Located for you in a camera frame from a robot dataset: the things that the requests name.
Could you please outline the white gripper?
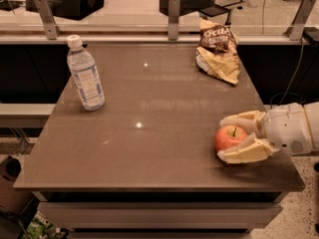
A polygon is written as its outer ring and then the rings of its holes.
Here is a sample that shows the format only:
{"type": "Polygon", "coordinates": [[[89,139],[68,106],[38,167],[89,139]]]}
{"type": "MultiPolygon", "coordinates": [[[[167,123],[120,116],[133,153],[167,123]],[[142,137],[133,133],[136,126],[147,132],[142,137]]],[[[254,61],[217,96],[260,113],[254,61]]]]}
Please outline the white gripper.
{"type": "Polygon", "coordinates": [[[279,149],[289,155],[307,154],[313,150],[312,104],[293,103],[275,107],[267,113],[249,111],[226,117],[219,125],[236,125],[251,133],[240,144],[217,152],[217,156],[228,164],[265,160],[279,149]],[[256,136],[261,133],[261,125],[266,138],[256,136]]]}

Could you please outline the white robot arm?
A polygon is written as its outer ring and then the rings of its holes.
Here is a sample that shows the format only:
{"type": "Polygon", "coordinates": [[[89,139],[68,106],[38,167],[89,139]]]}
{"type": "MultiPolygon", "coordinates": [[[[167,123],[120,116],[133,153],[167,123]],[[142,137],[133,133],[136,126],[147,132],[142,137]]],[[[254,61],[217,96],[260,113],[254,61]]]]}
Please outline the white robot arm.
{"type": "Polygon", "coordinates": [[[292,103],[268,112],[249,111],[226,117],[219,125],[234,125],[248,133],[241,143],[217,152],[226,163],[261,161],[275,152],[298,155],[319,150],[318,102],[292,103]]]}

